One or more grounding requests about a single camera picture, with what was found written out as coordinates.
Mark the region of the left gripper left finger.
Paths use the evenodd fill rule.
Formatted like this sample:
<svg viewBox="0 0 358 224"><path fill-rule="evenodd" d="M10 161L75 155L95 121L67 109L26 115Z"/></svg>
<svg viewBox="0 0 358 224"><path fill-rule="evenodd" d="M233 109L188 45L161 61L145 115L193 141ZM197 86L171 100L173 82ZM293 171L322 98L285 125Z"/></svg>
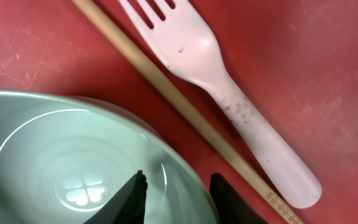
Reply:
<svg viewBox="0 0 358 224"><path fill-rule="evenodd" d="M144 224L147 179L138 170L123 187L84 224Z"/></svg>

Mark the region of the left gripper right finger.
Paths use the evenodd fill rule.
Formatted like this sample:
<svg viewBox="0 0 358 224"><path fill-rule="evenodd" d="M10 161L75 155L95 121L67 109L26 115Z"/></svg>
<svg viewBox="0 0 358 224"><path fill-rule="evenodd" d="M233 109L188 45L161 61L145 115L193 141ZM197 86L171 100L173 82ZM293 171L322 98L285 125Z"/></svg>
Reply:
<svg viewBox="0 0 358 224"><path fill-rule="evenodd" d="M209 193L222 224L267 224L219 172L211 175Z"/></svg>

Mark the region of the green ceramic bowl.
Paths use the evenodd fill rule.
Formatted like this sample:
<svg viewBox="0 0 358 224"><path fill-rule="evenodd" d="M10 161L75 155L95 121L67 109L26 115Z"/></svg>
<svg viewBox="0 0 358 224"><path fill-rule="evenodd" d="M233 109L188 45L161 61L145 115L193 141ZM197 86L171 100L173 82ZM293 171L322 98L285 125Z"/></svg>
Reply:
<svg viewBox="0 0 358 224"><path fill-rule="evenodd" d="M141 170L144 223L218 223L208 190L154 128L94 98L0 90L0 223L84 223Z"/></svg>

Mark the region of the wooden chopstick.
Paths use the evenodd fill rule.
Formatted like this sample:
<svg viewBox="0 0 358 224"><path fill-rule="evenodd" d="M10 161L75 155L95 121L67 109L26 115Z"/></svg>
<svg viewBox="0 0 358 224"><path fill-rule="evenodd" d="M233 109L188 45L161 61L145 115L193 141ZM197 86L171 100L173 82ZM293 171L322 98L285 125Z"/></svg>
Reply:
<svg viewBox="0 0 358 224"><path fill-rule="evenodd" d="M148 56L93 1L73 0L73 3L287 223L303 223Z"/></svg>

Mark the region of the white plastic fork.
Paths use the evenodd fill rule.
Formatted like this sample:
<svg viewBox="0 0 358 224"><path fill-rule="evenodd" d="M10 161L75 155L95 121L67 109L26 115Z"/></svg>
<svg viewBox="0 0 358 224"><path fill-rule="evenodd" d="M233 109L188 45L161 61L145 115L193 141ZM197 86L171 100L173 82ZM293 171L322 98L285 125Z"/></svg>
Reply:
<svg viewBox="0 0 358 224"><path fill-rule="evenodd" d="M208 92L239 132L283 198L295 208L309 208L322 186L298 154L228 74L219 44L189 1L155 0L159 18L146 0L137 0L153 24L149 28L128 0L119 1L157 58L176 76Z"/></svg>

